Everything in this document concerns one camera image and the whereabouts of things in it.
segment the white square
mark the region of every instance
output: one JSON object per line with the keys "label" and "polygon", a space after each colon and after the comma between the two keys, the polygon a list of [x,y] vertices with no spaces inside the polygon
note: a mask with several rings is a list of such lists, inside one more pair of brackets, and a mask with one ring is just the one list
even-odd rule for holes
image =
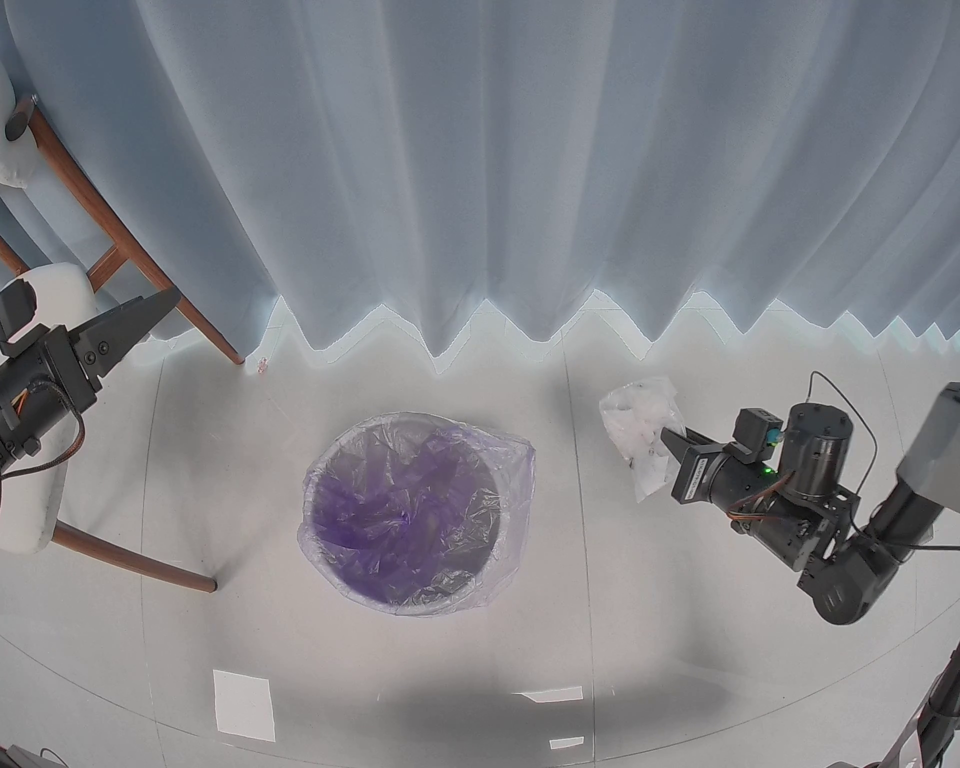
{"label": "white square", "polygon": [[217,731],[276,741],[270,681],[213,670]]}

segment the chair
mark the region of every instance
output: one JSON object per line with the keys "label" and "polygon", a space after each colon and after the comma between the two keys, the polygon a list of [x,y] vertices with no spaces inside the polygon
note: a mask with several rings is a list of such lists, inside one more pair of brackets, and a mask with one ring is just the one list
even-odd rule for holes
{"label": "chair", "polygon": [[[0,257],[7,261],[11,253],[10,247],[0,240]],[[37,267],[22,272],[20,277],[29,282],[36,292],[36,315],[14,340],[36,324],[43,323],[48,327],[63,324],[72,328],[97,314],[90,280],[84,270],[74,264]],[[41,448],[34,462],[42,464],[59,456],[72,441],[75,430],[76,424],[72,419],[61,419],[41,439]],[[64,462],[47,471],[17,477],[3,484],[0,549],[31,554],[52,541],[160,581],[204,592],[212,592],[217,588],[216,581],[208,576],[151,560],[59,522],[57,515],[68,464]]]}

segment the floor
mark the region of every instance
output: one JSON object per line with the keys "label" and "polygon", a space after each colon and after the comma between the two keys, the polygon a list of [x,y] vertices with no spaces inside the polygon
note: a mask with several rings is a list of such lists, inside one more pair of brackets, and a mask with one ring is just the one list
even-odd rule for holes
{"label": "floor", "polygon": [[[542,344],[484,306],[438,360],[386,310],[315,352],[282,303],[243,368],[195,333],[140,345],[88,413],[60,518],[221,587],[53,545],[0,557],[0,744],[50,747],[74,768],[879,760],[960,636],[960,556],[919,554],[863,620],[829,626],[716,509],[668,489],[637,505],[597,407],[666,373],[686,423],[726,440],[741,407],[785,416],[813,368],[877,434],[872,509],[960,379],[960,344],[935,329],[916,339],[895,323],[872,339],[853,318],[821,329],[775,304],[742,335],[695,295],[651,345],[595,294]],[[307,467],[352,424],[399,410],[537,450],[524,561],[485,609],[373,612],[297,546]],[[855,428],[849,483],[870,453]],[[960,541],[960,517],[945,513],[935,540]],[[217,730],[213,670],[269,680],[276,741]],[[564,701],[519,695],[559,688]]]}

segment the plastic liner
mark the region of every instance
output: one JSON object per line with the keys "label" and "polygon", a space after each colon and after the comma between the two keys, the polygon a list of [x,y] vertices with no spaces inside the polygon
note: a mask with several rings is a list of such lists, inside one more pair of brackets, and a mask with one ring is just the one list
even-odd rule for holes
{"label": "plastic liner", "polygon": [[630,463],[634,493],[643,501],[677,479],[680,464],[660,439],[663,427],[684,434],[684,419],[666,376],[640,379],[600,400],[600,416],[620,455]]}
{"label": "plastic liner", "polygon": [[534,448],[398,413],[341,435],[303,481],[300,549],[342,594],[427,616],[488,604],[523,554]]}

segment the blue-gray curtain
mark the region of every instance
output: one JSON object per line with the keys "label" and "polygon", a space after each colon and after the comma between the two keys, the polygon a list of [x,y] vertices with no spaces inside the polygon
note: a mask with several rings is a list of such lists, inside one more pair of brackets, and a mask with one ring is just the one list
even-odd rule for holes
{"label": "blue-gray curtain", "polygon": [[[776,297],[816,324],[849,309],[873,333],[898,315],[960,328],[950,2],[8,0],[6,14],[18,93],[36,90],[242,353],[277,294],[315,348],[382,302],[439,353],[483,298],[542,340],[594,288],[651,338],[693,290],[742,329]],[[30,258],[90,264],[106,242],[48,176],[4,193],[0,233]]]}

